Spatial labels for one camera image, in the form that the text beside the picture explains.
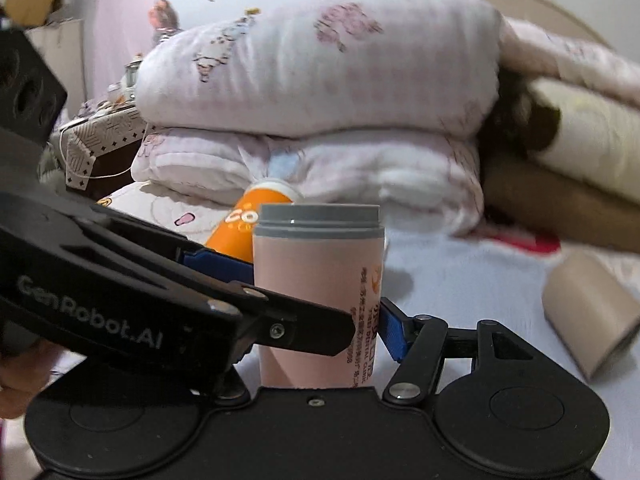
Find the cardboard box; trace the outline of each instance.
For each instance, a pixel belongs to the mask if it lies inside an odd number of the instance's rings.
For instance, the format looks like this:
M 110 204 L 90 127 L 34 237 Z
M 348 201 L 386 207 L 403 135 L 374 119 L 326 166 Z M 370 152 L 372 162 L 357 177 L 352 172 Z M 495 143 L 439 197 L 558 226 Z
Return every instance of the cardboard box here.
M 62 0 L 6 0 L 4 12 L 21 27 L 40 27 L 47 16 L 62 6 Z

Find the human hand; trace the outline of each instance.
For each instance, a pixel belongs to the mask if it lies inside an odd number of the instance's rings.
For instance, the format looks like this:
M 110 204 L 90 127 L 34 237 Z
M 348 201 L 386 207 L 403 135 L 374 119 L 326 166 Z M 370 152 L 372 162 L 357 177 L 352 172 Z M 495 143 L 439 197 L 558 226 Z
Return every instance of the human hand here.
M 0 418 L 24 414 L 31 399 L 49 382 L 50 370 L 63 349 L 40 339 L 23 354 L 0 356 Z

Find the gray bottle rim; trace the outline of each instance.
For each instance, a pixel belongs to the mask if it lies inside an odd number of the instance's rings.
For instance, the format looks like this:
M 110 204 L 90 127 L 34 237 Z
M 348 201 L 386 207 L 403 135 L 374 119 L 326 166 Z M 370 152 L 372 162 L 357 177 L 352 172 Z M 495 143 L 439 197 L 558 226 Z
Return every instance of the gray bottle rim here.
M 262 204 L 254 235 L 307 240 L 383 238 L 380 206 L 360 204 Z

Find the patterned tablecloth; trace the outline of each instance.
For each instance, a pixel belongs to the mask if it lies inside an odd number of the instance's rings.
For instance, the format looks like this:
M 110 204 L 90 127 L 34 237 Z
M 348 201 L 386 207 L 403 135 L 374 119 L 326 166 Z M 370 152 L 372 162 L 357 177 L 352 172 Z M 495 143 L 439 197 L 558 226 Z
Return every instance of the patterned tablecloth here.
M 85 190 L 95 159 L 140 140 L 145 128 L 145 121 L 133 105 L 63 128 L 62 152 L 66 159 L 67 187 Z

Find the pink cup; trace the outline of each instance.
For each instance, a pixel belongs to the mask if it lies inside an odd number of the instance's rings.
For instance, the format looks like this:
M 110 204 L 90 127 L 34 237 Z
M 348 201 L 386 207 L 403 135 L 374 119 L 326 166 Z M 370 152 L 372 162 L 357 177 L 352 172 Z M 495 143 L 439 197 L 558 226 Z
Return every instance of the pink cup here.
M 255 285 L 349 312 L 356 325 L 351 345 L 335 357 L 260 347 L 263 386 L 367 384 L 376 351 L 384 245 L 378 206 L 262 206 L 254 229 Z

